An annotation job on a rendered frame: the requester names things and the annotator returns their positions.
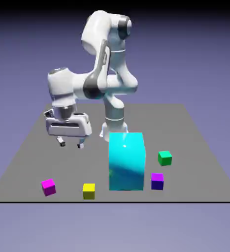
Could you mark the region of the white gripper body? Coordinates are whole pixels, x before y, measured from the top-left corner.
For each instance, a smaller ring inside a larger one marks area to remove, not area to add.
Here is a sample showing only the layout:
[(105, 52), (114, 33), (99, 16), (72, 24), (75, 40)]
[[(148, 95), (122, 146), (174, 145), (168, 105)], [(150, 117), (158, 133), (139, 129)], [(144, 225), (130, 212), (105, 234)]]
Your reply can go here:
[(92, 127), (86, 113), (72, 114), (72, 116), (65, 121), (60, 121), (54, 117), (46, 117), (45, 122), (49, 135), (88, 137), (92, 134)]

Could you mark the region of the small magenta cube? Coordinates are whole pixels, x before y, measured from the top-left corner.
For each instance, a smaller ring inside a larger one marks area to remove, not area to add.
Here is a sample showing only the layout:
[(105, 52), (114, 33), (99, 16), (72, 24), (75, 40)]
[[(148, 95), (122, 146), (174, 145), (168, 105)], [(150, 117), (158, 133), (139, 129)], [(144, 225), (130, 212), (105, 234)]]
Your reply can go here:
[(53, 179), (42, 181), (41, 187), (45, 196), (50, 196), (56, 193), (56, 187)]

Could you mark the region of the small yellow cube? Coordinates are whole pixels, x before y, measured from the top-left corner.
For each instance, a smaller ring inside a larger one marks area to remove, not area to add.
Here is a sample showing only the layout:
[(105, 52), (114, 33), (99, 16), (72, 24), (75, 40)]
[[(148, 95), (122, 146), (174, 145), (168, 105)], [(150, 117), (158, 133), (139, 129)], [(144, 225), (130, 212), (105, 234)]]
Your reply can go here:
[(83, 199), (94, 200), (94, 198), (95, 198), (95, 184), (84, 183), (83, 184)]

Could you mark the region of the small green cube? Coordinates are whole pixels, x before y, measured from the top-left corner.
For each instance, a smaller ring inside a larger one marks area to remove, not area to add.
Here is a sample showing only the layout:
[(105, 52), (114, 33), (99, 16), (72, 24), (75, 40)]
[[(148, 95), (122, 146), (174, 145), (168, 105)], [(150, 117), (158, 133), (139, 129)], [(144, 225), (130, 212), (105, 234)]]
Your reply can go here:
[(169, 151), (158, 152), (158, 162), (160, 166), (169, 166), (172, 164), (172, 155)]

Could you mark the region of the small purple cube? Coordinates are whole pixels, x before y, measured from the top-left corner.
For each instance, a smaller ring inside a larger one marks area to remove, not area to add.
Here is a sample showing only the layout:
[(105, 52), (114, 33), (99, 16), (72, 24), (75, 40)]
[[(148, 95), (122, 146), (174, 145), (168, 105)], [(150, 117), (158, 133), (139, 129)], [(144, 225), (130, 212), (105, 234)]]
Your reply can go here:
[(151, 190), (164, 189), (164, 175), (162, 173), (151, 174)]

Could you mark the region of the large cyan box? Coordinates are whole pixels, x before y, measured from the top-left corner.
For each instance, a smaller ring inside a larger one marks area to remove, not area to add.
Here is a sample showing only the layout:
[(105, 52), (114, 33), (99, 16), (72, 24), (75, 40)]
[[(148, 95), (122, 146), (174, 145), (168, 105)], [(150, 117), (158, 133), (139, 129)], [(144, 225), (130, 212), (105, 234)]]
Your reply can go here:
[(143, 133), (110, 133), (108, 165), (110, 190), (143, 190), (146, 165)]

